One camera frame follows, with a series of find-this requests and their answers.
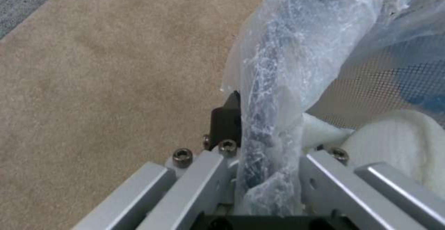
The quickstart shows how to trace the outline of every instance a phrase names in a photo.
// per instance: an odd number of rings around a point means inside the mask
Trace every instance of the plastic bag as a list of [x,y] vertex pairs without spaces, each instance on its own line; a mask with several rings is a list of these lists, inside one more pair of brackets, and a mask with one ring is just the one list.
[[[418,3],[415,12],[429,11],[436,17],[436,30],[427,31],[430,25],[425,27],[427,20],[421,18],[403,23],[402,16],[417,17],[404,11],[409,3]],[[369,49],[377,50],[440,31],[442,6],[425,9],[420,3],[426,2],[263,1],[232,47],[222,87],[229,92],[239,89],[241,94],[243,139],[236,213],[285,216],[301,212],[297,172],[303,112],[337,78],[352,52],[356,58],[368,53],[367,43],[373,46]]]

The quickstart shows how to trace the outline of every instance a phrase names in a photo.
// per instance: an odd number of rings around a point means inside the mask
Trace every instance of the metal frame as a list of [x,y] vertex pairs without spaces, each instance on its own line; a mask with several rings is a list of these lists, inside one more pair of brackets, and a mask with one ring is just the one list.
[[148,162],[108,195],[73,230],[134,229],[175,181],[172,170]]
[[189,229],[200,213],[212,214],[230,190],[230,163],[203,151],[137,229]]
[[302,202],[319,215],[346,214],[360,229],[425,229],[326,151],[300,161]]
[[355,173],[427,229],[445,229],[445,201],[394,167],[376,163]]

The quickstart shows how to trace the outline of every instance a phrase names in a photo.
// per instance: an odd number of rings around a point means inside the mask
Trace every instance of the clear plastic wrap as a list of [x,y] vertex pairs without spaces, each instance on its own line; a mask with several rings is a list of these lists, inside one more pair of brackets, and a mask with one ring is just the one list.
[[[285,216],[301,211],[297,171],[303,112],[337,78],[362,39],[378,48],[381,41],[375,34],[387,35],[397,17],[412,15],[404,13],[410,2],[264,0],[249,17],[229,54],[223,83],[224,90],[239,89],[241,94],[236,213]],[[394,33],[383,36],[384,43],[427,31]],[[354,53],[365,54],[363,48]]]

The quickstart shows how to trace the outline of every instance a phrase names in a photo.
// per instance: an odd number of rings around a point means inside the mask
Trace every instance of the beige carpet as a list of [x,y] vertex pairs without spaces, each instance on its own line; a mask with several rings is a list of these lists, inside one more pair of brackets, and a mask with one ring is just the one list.
[[201,148],[261,0],[48,0],[0,41],[0,229],[67,229],[146,161]]

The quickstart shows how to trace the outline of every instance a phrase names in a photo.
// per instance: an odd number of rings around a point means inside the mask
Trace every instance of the bolt head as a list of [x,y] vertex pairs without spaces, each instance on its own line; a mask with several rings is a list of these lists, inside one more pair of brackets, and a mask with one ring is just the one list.
[[210,136],[205,134],[202,136],[202,146],[206,150],[210,150]]
[[236,155],[237,150],[238,150],[238,147],[236,145],[236,142],[233,140],[222,140],[218,144],[218,151],[224,157],[228,157],[228,158],[234,157]]
[[190,149],[176,149],[172,156],[173,164],[178,168],[187,168],[193,162],[193,154]]
[[346,165],[346,163],[349,160],[348,153],[345,150],[340,149],[340,148],[329,149],[329,154],[331,154],[332,157],[334,157],[336,160],[340,161],[344,165]]

